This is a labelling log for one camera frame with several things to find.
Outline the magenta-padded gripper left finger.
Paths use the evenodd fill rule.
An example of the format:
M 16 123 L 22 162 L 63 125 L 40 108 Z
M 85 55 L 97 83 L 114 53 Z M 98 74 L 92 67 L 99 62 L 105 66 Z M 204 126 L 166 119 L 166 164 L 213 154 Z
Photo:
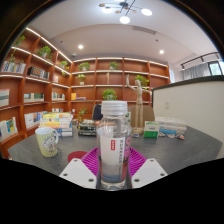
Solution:
M 97 149 L 94 148 L 89 152 L 76 151 L 70 153 L 68 165 L 61 172 L 60 177 L 78 186 L 95 189 L 98 173 Z

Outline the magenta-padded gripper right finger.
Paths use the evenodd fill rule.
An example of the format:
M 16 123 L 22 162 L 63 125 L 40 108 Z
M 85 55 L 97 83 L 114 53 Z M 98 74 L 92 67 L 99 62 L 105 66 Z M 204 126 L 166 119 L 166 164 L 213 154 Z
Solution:
M 141 188 L 167 176 L 166 171 L 154 159 L 146 159 L 134 148 L 130 149 L 128 171 L 133 188 Z

